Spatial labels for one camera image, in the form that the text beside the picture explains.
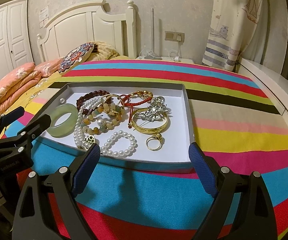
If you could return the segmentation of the pink folded quilt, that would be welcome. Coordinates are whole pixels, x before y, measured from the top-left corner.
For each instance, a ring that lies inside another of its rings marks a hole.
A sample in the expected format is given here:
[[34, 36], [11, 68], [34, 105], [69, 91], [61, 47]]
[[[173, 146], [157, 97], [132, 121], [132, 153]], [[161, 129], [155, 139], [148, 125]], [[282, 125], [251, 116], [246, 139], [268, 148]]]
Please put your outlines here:
[[22, 94], [37, 85], [42, 78], [49, 77], [59, 70], [63, 59], [42, 62], [36, 66], [33, 62], [25, 63], [0, 80], [0, 115], [4, 113]]

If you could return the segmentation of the round patterned cushion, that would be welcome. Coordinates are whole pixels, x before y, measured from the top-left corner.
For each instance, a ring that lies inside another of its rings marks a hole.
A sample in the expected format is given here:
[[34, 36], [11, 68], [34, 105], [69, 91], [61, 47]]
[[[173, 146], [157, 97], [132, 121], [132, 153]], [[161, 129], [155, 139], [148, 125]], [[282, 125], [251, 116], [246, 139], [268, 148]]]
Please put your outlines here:
[[84, 63], [88, 59], [95, 48], [95, 44], [87, 42], [76, 47], [70, 51], [61, 61], [59, 67], [59, 73], [63, 74], [68, 70]]

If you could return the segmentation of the striped printed curtain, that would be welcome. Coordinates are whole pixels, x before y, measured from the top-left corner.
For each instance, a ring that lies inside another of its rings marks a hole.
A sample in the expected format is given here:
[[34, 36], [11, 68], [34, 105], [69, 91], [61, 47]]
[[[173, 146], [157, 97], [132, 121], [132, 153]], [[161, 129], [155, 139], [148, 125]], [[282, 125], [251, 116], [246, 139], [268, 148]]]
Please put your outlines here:
[[260, 62], [267, 13], [267, 0], [214, 0], [203, 64], [232, 71], [240, 57]]

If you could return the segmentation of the gold bangle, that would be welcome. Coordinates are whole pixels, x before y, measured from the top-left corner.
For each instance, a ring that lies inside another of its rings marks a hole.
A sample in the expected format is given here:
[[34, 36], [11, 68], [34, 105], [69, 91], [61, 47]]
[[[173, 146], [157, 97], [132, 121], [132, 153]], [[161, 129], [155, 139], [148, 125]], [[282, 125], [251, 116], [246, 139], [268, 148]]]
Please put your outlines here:
[[162, 121], [154, 121], [148, 122], [141, 119], [137, 119], [134, 113], [137, 111], [133, 111], [132, 117], [130, 118], [131, 127], [139, 133], [153, 135], [156, 133], [161, 133], [167, 129], [169, 123], [169, 117]]

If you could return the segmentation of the silver pearl brooch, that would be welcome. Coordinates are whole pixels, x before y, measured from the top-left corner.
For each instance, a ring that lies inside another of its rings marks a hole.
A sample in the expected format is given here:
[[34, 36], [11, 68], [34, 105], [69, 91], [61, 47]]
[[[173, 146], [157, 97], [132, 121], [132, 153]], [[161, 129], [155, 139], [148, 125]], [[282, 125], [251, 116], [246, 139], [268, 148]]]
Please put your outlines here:
[[147, 108], [138, 109], [134, 115], [137, 119], [148, 122], [162, 121], [166, 119], [168, 108], [163, 96], [153, 97]]

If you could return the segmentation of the white bed headboard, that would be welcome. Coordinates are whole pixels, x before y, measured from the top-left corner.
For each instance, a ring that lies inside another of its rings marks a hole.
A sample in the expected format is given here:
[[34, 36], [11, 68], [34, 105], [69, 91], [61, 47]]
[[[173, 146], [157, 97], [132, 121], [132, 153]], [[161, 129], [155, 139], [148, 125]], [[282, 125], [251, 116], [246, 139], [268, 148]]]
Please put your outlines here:
[[105, 0], [77, 3], [54, 15], [44, 25], [45, 36], [37, 34], [41, 61], [63, 57], [81, 44], [101, 41], [120, 55], [137, 58], [136, 10], [132, 0], [122, 14], [108, 14]]

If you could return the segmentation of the white window sill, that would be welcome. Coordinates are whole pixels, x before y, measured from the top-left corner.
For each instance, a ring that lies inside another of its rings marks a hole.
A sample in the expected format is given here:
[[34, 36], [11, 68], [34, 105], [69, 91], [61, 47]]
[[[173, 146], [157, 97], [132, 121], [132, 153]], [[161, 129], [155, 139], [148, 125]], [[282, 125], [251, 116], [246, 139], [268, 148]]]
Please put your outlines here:
[[265, 66], [240, 58], [238, 73], [249, 77], [273, 102], [288, 126], [288, 80]]

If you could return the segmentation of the white wardrobe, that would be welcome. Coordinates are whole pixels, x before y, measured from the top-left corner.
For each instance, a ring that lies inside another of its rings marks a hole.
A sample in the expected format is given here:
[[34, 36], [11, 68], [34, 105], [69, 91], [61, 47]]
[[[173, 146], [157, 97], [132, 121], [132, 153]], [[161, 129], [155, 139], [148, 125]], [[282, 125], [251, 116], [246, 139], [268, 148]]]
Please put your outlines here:
[[16, 67], [33, 61], [27, 16], [28, 0], [0, 5], [0, 80]]

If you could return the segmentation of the wall power socket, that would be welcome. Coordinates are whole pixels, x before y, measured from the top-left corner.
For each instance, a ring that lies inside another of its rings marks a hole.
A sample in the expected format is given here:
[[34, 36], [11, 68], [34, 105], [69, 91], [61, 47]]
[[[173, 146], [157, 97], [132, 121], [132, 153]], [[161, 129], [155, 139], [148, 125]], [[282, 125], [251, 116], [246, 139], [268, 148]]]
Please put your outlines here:
[[165, 31], [165, 41], [183, 42], [185, 34], [175, 31]]

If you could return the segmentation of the white standing lamp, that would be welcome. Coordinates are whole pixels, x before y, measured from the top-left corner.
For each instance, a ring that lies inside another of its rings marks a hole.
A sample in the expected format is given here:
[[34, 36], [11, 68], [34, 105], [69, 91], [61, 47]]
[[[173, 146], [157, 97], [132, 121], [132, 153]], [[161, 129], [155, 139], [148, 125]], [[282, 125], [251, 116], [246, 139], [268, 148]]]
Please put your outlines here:
[[140, 55], [141, 60], [162, 60], [162, 57], [155, 53], [155, 25], [154, 25], [154, 8], [151, 8], [151, 49], [146, 50], [145, 55]]

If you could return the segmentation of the tan pillow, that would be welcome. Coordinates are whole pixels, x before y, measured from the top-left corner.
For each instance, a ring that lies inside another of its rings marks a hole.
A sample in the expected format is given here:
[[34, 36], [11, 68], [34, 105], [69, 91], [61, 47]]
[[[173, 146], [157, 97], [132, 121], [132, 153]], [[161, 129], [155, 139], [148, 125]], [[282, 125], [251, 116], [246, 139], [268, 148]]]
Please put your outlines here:
[[100, 41], [92, 41], [92, 43], [95, 47], [90, 56], [86, 59], [86, 62], [110, 60], [120, 56], [116, 49], [108, 43]]

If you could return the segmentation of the white bedside table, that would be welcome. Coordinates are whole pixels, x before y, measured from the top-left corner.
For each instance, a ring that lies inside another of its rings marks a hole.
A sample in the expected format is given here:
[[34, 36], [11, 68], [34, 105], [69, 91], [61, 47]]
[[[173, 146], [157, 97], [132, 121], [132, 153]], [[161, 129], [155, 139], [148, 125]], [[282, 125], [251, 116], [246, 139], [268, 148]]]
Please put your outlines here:
[[158, 56], [138, 56], [136, 58], [137, 60], [159, 60], [159, 61], [169, 61], [169, 62], [175, 62], [175, 63], [189, 63], [194, 64], [194, 61], [191, 59], [183, 59], [179, 56], [176, 57], [158, 57]]

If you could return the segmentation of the green jade bangle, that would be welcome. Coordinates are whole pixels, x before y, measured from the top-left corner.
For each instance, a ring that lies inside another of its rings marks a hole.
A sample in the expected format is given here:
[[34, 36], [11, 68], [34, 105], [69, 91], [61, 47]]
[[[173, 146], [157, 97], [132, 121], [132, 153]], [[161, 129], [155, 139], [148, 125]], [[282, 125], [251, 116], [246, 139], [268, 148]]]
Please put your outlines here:
[[78, 110], [74, 105], [69, 103], [59, 105], [51, 112], [51, 124], [47, 132], [54, 138], [65, 137], [74, 130], [77, 117]]

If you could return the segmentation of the gold rings cluster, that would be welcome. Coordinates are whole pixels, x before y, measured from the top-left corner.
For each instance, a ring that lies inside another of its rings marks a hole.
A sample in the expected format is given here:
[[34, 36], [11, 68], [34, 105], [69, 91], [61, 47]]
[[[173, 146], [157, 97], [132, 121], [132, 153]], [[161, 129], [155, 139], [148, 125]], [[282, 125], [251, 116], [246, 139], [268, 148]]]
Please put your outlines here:
[[164, 144], [164, 139], [160, 133], [151, 135], [146, 140], [146, 146], [150, 151], [159, 151], [160, 149], [162, 149], [163, 144]]

